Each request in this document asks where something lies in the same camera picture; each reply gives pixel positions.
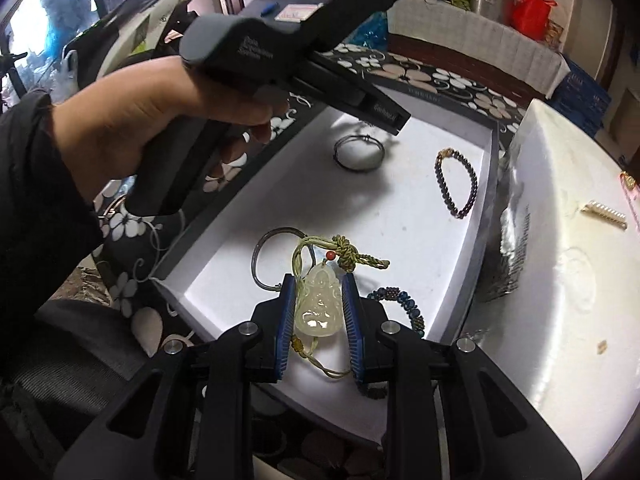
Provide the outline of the person's left hand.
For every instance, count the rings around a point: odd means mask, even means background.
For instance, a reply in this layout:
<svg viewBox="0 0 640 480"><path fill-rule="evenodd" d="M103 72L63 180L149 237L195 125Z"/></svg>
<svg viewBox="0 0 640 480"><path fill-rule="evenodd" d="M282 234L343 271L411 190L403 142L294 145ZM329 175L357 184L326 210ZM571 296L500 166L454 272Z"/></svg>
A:
<svg viewBox="0 0 640 480"><path fill-rule="evenodd" d="M128 66L51 108L52 136L82 199L131 176L149 140L178 116L228 122L270 140L284 96L258 100L187 70L178 56Z"/></svg>

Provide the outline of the black sleeve left forearm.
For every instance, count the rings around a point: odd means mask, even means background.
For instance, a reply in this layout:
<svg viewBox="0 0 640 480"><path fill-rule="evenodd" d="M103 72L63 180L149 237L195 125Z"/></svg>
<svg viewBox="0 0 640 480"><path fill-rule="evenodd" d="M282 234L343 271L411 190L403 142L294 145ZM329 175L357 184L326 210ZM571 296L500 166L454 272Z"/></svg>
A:
<svg viewBox="0 0 640 480"><path fill-rule="evenodd" d="M116 382L54 293L100 239L53 139L46 92L1 117L1 475L49 479Z"/></svg>

